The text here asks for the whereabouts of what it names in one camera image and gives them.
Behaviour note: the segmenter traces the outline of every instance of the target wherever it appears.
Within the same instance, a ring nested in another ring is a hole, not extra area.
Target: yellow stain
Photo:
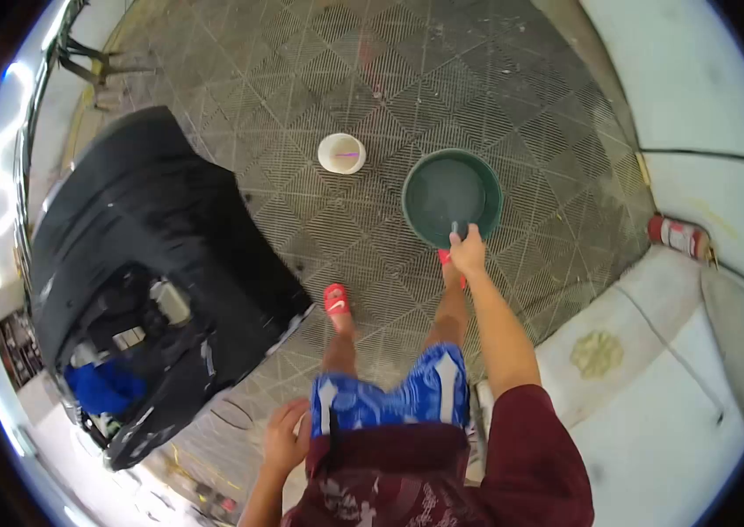
[[[727,223],[727,221],[723,217],[718,216],[717,214],[712,212],[712,208],[704,200],[698,197],[688,197],[686,198],[686,202],[699,209],[703,213],[703,216],[707,217],[712,223],[720,228],[723,228],[726,231],[726,234],[729,235],[731,238],[739,238],[738,230]]]

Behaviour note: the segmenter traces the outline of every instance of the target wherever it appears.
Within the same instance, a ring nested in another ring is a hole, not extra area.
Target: red fire extinguisher
[[[647,223],[647,236],[655,244],[667,245],[694,260],[714,258],[711,239],[702,227],[656,214]]]

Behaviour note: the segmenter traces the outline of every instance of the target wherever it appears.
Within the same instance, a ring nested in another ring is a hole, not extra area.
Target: hand
[[[296,465],[304,460],[311,446],[310,403],[304,397],[279,406],[267,423],[264,433],[264,467],[277,474],[287,476]],[[299,435],[293,428],[302,418]]]
[[[457,233],[449,235],[451,240],[451,261],[463,273],[466,280],[486,271],[486,246],[480,237],[477,225],[469,224],[469,234],[460,240]]]

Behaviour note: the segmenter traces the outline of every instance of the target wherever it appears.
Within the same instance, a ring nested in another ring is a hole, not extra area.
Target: blue cloth
[[[311,389],[311,416],[311,437],[331,433],[334,417],[341,430],[411,422],[448,422],[465,428],[469,388],[463,355],[454,344],[434,344],[391,391],[346,374],[320,374]]]
[[[68,365],[64,369],[64,379],[83,410],[93,415],[118,414],[144,397],[147,391],[144,381],[119,363],[110,360],[97,367]]]

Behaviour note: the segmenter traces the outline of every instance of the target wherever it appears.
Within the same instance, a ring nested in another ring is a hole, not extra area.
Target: person
[[[358,380],[345,289],[325,290],[336,335],[311,400],[279,407],[243,527],[591,525],[588,476],[541,386],[533,345],[485,270],[476,225],[441,251],[445,290],[425,352],[399,387]],[[464,487],[469,455],[462,277],[472,293],[481,353],[495,398],[486,470]],[[299,425],[298,434],[294,428]],[[308,486],[282,517],[282,487],[306,458]]]

